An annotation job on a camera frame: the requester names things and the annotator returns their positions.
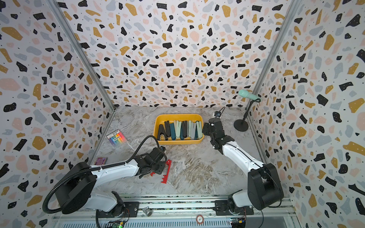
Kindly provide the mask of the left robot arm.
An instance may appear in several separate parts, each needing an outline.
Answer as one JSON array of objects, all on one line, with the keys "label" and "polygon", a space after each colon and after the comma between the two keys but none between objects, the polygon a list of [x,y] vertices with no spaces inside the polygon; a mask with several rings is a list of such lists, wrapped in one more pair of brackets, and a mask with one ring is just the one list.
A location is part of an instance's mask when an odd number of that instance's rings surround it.
[{"label": "left robot arm", "polygon": [[104,166],[89,166],[80,162],[45,197],[42,210],[46,214],[71,214],[79,209],[89,209],[108,213],[113,217],[119,216],[125,212],[126,203],[117,192],[102,192],[97,187],[121,178],[161,174],[166,161],[165,147],[160,146],[129,162]]}]

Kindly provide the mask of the yellow plastic storage box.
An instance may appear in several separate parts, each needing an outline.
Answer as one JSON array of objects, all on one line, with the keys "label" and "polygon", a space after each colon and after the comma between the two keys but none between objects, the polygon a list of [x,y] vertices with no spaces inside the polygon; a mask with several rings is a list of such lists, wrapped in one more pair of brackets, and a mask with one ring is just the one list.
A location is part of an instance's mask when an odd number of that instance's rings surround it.
[{"label": "yellow plastic storage box", "polygon": [[198,114],[167,114],[156,118],[154,137],[162,145],[199,144],[203,119]]}]

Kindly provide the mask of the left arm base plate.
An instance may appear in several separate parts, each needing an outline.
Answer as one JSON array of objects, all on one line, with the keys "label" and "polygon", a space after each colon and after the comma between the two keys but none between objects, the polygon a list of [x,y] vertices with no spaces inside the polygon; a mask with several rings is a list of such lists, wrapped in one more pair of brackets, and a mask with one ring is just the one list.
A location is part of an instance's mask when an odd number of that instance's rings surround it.
[{"label": "left arm base plate", "polygon": [[135,218],[138,214],[139,202],[118,203],[111,211],[98,211],[99,218]]}]

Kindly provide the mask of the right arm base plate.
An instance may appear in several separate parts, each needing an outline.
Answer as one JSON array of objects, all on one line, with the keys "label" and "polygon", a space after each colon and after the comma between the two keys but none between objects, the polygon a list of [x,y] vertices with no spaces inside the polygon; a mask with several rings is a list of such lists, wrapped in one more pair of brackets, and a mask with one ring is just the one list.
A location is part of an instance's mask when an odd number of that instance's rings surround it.
[{"label": "right arm base plate", "polygon": [[232,199],[216,200],[213,210],[217,216],[244,216],[253,215],[253,208],[250,206],[238,207]]}]

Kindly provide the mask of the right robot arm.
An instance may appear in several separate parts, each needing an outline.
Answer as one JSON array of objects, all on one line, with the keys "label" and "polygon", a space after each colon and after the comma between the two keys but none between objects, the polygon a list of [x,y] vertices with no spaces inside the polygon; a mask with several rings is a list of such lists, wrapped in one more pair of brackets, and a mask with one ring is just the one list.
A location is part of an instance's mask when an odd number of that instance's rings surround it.
[{"label": "right robot arm", "polygon": [[214,117],[204,123],[202,133],[210,137],[215,150],[231,159],[247,176],[247,189],[233,193],[227,200],[232,213],[246,206],[262,210],[276,202],[281,203],[284,193],[273,164],[264,164],[244,151],[232,137],[225,134],[220,118]]}]

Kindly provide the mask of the teal pliers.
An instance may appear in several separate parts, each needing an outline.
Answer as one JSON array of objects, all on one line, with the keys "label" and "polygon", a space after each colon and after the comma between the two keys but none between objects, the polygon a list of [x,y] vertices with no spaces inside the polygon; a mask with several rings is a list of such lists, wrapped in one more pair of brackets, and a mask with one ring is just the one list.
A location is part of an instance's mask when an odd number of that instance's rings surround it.
[{"label": "teal pliers", "polygon": [[184,140],[183,124],[182,124],[181,130],[180,130],[180,140]]},{"label": "teal pliers", "polygon": [[170,123],[171,139],[176,140],[175,124]]}]

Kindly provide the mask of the red pruning pliers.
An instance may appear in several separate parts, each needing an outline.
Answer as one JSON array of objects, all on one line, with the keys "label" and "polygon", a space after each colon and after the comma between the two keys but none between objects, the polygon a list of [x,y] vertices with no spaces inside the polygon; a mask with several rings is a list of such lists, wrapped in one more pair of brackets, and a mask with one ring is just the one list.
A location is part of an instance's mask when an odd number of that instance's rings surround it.
[{"label": "red pruning pliers", "polygon": [[165,163],[167,171],[163,174],[162,181],[161,181],[161,183],[163,183],[163,184],[167,184],[168,177],[169,177],[170,170],[171,170],[171,165],[172,165],[172,161],[170,159],[167,160]]}]

